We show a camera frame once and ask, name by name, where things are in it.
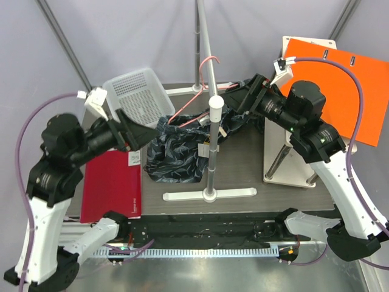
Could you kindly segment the dark shark-print shorts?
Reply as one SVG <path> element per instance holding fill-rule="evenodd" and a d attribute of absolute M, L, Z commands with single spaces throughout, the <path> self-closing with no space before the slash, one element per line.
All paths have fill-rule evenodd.
<path fill-rule="evenodd" d="M 208 166 L 208 158 L 200 157 L 198 147 L 210 141 L 210 122 L 198 121 L 209 113 L 205 109 L 198 114 L 183 114 L 169 122 L 170 116 L 162 116 L 153 139 L 146 151 L 143 166 L 148 176 L 157 183 L 199 183 Z"/>

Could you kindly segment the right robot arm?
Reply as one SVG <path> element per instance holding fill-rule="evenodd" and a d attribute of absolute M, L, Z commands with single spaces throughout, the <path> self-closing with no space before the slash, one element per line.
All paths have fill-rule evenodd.
<path fill-rule="evenodd" d="M 226 105 L 250 118 L 263 116 L 288 131 L 292 148 L 322 180 L 340 212 L 339 219 L 289 208 L 279 214 L 275 235 L 289 240 L 302 235 L 327 243 L 333 253 L 350 262 L 371 256 L 388 240 L 388 220 L 374 210 L 368 214 L 361 198 L 368 197 L 346 155 L 338 131 L 322 120 L 326 98 L 319 86 L 297 81 L 287 96 L 268 79 L 255 74 L 222 93 Z"/>

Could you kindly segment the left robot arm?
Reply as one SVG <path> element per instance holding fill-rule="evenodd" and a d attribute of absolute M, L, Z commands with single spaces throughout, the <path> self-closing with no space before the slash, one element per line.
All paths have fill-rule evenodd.
<path fill-rule="evenodd" d="M 159 134 L 122 110 L 116 114 L 116 119 L 98 118 L 88 130 L 70 113 L 48 121 L 41 135 L 43 155 L 27 181 L 29 219 L 22 252 L 18 263 L 4 273 L 8 283 L 29 291 L 66 290 L 99 247 L 129 237 L 128 217 L 110 210 L 75 242 L 59 243 L 65 214 L 83 179 L 81 167 L 113 149 L 140 150 Z"/>

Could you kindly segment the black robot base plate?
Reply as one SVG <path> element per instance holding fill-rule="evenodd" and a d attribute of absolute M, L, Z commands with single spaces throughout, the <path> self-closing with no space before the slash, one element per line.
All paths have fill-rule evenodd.
<path fill-rule="evenodd" d="M 275 221 L 277 212 L 227 214 L 144 215 L 130 219 L 128 230 L 110 243 L 132 243 L 140 248 L 148 242 L 155 249 L 247 249 L 266 248 L 271 242 L 309 241 L 290 235 Z"/>

